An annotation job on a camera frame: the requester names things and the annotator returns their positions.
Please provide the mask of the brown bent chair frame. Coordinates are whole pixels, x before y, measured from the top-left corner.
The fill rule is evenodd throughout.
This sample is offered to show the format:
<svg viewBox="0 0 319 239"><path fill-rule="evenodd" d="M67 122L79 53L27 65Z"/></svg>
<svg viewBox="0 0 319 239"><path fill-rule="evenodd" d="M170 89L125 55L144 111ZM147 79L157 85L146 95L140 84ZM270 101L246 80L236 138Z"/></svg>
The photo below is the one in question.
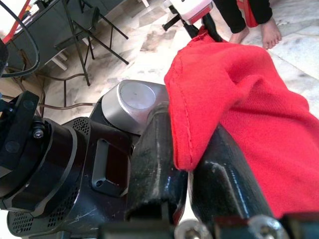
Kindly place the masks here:
<svg viewBox="0 0 319 239"><path fill-rule="evenodd" d="M37 106L39 106L40 108L49 108L49 109L53 109L53 110L69 110L69 109L73 109L73 108L76 108L76 107L83 107L83 106L93 107L93 106L95 106L96 103L77 103L77 104L70 105L70 106L66 105L66 81L71 80L71 79L73 79L75 77L85 76L85 74L75 74L75 75L72 75L72 76L66 77L66 78L56 78L56 77L51 77L51 76L45 76L45 75L42 75L42 74L39 74L38 76L41 76L43 78L48 78L48 79L51 79L51 80L55 80L55 81L61 81L64 84L64 88L63 88L64 89L64 93L63 93L64 106L63 107L57 107L57 106L52 106L52 105L46 105L46 104L44 104L44 98L43 98L43 103L40 103L39 99L36 101ZM16 79L16 78L22 78L23 79L24 76L9 76L8 78L13 78L13 81L16 82L19 85L21 90L23 92L26 91L24 85L22 84L22 81ZM10 100L14 99L13 97L5 96L5 95L3 95L3 98L10 99Z"/></svg>

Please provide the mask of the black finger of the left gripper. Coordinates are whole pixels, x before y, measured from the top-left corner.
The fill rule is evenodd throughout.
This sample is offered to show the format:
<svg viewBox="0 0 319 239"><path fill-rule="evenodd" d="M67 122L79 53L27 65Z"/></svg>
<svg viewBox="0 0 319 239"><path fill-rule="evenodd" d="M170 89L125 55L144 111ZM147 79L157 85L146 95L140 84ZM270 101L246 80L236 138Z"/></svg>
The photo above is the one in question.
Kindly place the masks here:
<svg viewBox="0 0 319 239"><path fill-rule="evenodd" d="M199 29L194 25L189 25L186 22L183 22L183 27L191 38L195 38L199 33Z"/></svg>
<svg viewBox="0 0 319 239"><path fill-rule="evenodd" d="M215 22L210 14L206 14L202 17L202 24L215 42L223 42L223 39L218 34Z"/></svg>

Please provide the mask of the black folding chair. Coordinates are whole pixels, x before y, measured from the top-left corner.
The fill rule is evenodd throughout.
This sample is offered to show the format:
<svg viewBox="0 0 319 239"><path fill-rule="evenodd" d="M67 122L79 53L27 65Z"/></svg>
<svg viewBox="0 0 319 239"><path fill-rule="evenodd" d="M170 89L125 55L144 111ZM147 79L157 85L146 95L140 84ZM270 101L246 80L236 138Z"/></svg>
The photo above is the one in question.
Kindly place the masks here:
<svg viewBox="0 0 319 239"><path fill-rule="evenodd" d="M59 79L59 81L62 81L64 82L64 84L66 84L66 81L71 80L73 78L84 77L87 85L90 86L90 81L88 79L88 73L86 70L87 57L82 56L79 42L82 41L82 39L84 38L88 40L87 53L91 53L91 57L93 59L95 57L94 57L92 43L91 43L92 40L96 41L99 45L101 45L107 51L109 51L111 54L113 54L122 62L128 65L129 62L112 49L113 38L110 37L110 42L108 45L106 45L104 42L98 39L97 36L95 36L94 31L96 29L96 26L99 20L103 20L108 25L110 25L111 32L116 31L120 35L122 35L125 39L129 39L129 38L119 28L117 28L110 20L108 20L105 16L103 16L100 13L100 9L98 7L93 6L91 3L89 3L88 0L77 0L77 1L80 7L80 12L72 13L68 7L68 3L70 2L70 0L61 0L63 10L66 15L67 23L66 23L66 26L59 32L54 42L54 48L57 50L63 50L71 45L75 45L83 72L72 75L69 78L61 78Z"/></svg>

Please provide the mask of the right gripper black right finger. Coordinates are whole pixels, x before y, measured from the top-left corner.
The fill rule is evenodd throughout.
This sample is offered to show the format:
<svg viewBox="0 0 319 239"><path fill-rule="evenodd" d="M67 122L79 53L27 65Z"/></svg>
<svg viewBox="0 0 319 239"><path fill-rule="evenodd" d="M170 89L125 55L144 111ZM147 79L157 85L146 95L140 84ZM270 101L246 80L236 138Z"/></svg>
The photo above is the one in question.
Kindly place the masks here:
<svg viewBox="0 0 319 239"><path fill-rule="evenodd" d="M190 174L190 183L191 208L202 222L219 216L273 215L243 152L222 125Z"/></svg>

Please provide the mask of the red plastic stool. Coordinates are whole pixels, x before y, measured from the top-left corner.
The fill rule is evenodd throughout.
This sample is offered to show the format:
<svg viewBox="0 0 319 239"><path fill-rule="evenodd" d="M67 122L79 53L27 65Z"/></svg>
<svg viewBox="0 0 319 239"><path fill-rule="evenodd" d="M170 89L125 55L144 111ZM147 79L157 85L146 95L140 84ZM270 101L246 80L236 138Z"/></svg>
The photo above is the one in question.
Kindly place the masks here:
<svg viewBox="0 0 319 239"><path fill-rule="evenodd" d="M246 25L250 28L258 26L255 20L249 0L236 0L238 7L244 11Z"/></svg>

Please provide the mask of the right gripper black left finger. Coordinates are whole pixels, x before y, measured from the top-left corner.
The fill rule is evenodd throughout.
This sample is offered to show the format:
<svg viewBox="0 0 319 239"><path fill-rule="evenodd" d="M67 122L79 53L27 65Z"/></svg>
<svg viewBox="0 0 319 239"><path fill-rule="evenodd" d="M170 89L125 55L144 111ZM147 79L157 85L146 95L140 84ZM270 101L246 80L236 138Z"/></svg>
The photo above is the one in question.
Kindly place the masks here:
<svg viewBox="0 0 319 239"><path fill-rule="evenodd" d="M168 103L160 103L149 113L133 152L126 219L179 222L186 195L187 172L176 169L173 162Z"/></svg>

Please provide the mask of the red pillow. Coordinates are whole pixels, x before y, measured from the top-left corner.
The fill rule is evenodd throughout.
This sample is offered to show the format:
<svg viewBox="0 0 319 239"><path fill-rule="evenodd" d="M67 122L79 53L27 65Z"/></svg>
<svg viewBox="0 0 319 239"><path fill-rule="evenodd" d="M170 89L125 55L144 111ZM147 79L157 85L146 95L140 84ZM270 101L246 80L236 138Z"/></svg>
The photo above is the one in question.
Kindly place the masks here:
<svg viewBox="0 0 319 239"><path fill-rule="evenodd" d="M178 51L164 82L176 168L194 170L221 124L276 216L319 211L319 119L265 49L215 42L203 31Z"/></svg>

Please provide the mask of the dark grey table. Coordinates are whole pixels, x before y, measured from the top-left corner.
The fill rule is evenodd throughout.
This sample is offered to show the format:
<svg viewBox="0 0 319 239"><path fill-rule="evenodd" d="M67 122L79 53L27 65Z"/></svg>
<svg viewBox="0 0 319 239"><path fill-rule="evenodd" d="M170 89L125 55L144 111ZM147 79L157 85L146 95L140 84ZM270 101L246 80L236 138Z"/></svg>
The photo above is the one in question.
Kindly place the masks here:
<svg viewBox="0 0 319 239"><path fill-rule="evenodd" d="M105 16L124 0L88 0L93 6L100 9ZM72 13L79 13L77 0L70 0L68 7ZM53 0L44 10L40 11L33 20L26 25L39 50L39 68L55 57L61 50L54 48L54 42L59 32L66 26L67 19L61 0ZM7 44L9 53L8 66L21 69L24 65L22 50L31 64L35 63L35 51L25 31L17 33Z"/></svg>

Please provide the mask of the red metal stand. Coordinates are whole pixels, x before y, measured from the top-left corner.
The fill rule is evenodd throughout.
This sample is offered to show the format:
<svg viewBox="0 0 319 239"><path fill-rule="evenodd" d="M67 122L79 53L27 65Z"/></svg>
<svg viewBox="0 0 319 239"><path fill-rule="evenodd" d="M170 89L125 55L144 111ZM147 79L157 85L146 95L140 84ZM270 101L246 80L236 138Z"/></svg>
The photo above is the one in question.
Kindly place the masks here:
<svg viewBox="0 0 319 239"><path fill-rule="evenodd" d="M30 0L0 0L20 20L30 4ZM4 43L8 43L14 36L19 23L0 5L0 36Z"/></svg>

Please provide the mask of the person bare foot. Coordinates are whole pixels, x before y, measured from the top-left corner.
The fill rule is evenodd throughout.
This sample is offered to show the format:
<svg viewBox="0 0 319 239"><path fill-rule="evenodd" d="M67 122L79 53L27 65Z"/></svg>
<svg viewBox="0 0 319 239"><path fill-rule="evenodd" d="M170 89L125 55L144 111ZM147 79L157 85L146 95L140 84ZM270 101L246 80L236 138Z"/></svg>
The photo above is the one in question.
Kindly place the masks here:
<svg viewBox="0 0 319 239"><path fill-rule="evenodd" d="M282 40L281 32L273 18L261 25L261 35L265 49L273 48Z"/></svg>
<svg viewBox="0 0 319 239"><path fill-rule="evenodd" d="M235 43L235 44L240 44L245 37L249 34L249 28L245 27L242 31L238 33L232 33L229 42L230 43Z"/></svg>

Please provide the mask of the person leg in black trousers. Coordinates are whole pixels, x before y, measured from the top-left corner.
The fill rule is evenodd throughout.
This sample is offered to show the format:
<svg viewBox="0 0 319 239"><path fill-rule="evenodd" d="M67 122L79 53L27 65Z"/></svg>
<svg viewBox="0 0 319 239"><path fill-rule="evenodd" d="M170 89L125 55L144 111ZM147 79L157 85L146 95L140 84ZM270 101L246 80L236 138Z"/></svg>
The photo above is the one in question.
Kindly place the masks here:
<svg viewBox="0 0 319 239"><path fill-rule="evenodd" d="M239 33L246 28L236 0L213 0L232 33Z"/></svg>
<svg viewBox="0 0 319 239"><path fill-rule="evenodd" d="M249 0L249 3L258 24L264 24L272 18L273 13L270 7L270 0Z"/></svg>

